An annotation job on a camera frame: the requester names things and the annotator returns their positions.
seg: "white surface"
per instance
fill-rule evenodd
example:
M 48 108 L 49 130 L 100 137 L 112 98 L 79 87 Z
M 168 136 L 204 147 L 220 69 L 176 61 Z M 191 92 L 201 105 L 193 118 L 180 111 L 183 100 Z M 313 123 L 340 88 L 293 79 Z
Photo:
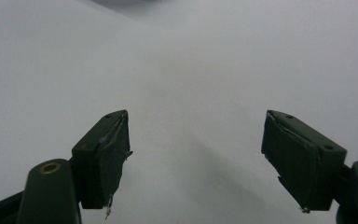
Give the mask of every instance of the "white surface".
M 275 109 L 358 161 L 358 1 L 104 2 L 0 1 L 0 200 L 126 108 L 113 212 L 83 223 L 335 223 L 260 148 Z

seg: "white wall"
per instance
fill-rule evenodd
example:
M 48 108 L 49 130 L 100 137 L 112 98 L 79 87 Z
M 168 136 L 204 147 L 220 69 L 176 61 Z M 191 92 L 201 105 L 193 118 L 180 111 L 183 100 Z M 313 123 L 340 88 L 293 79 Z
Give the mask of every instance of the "white wall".
M 0 200 L 126 108 L 112 215 L 84 223 L 335 223 L 260 148 L 275 109 L 358 161 L 358 1 L 99 1 L 0 0 Z

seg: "gray background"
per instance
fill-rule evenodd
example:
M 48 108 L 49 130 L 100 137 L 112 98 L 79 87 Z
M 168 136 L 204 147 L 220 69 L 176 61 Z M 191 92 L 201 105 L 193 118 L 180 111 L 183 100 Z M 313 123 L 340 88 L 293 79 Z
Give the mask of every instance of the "gray background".
M 84 223 L 335 223 L 260 147 L 275 109 L 358 161 L 358 1 L 0 0 L 0 200 L 123 108 L 134 154 Z

